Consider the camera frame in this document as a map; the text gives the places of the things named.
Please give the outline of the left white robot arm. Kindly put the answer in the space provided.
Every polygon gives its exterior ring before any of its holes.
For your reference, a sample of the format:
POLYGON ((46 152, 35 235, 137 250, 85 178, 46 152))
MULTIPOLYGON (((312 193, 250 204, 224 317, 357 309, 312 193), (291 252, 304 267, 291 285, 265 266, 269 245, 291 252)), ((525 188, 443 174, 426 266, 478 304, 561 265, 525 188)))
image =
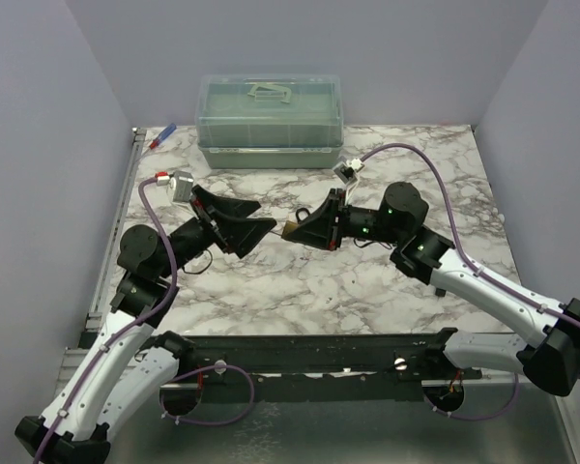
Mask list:
POLYGON ((36 463, 103 463, 125 422, 163 383, 186 381, 195 368, 191 346, 165 333, 142 366, 129 362, 149 339, 178 294, 178 272, 216 246, 239 258, 276 227, 256 217, 261 205, 193 187, 194 216, 171 233, 152 226, 129 228, 120 241, 118 265, 125 273, 99 334, 71 380, 37 416, 15 430, 36 463))

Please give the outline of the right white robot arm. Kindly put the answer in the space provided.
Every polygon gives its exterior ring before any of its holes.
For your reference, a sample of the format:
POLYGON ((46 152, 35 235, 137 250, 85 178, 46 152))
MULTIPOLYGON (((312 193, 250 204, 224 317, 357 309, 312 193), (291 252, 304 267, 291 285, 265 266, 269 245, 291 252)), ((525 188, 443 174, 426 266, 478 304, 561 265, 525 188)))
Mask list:
POLYGON ((387 243, 405 276, 452 293, 509 327, 509 333, 456 330, 425 355, 427 371, 445 379, 458 369, 522 374, 536 387, 567 396, 580 378, 580 300, 542 296, 465 257, 461 247, 424 224, 427 203, 410 183, 390 184, 376 210, 347 203, 333 188, 307 217, 288 221, 282 238, 327 251, 345 238, 387 243))

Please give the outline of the black padlock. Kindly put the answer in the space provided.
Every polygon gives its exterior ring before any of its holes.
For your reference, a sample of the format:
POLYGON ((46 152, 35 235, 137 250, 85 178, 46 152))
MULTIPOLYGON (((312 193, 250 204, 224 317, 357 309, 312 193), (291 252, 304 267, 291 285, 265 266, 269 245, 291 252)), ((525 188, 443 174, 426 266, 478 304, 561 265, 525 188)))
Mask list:
POLYGON ((310 216, 310 210, 306 207, 301 207, 295 212, 296 222, 302 222, 310 216))

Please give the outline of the small brass padlock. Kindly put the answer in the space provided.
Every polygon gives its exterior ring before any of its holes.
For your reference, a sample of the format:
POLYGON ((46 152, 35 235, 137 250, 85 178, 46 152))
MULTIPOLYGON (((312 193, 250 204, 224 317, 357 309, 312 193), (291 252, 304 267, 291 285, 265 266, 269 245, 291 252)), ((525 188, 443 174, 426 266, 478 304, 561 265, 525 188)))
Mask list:
POLYGON ((282 236, 283 237, 290 236, 298 227, 299 224, 297 222, 287 221, 283 227, 282 236))

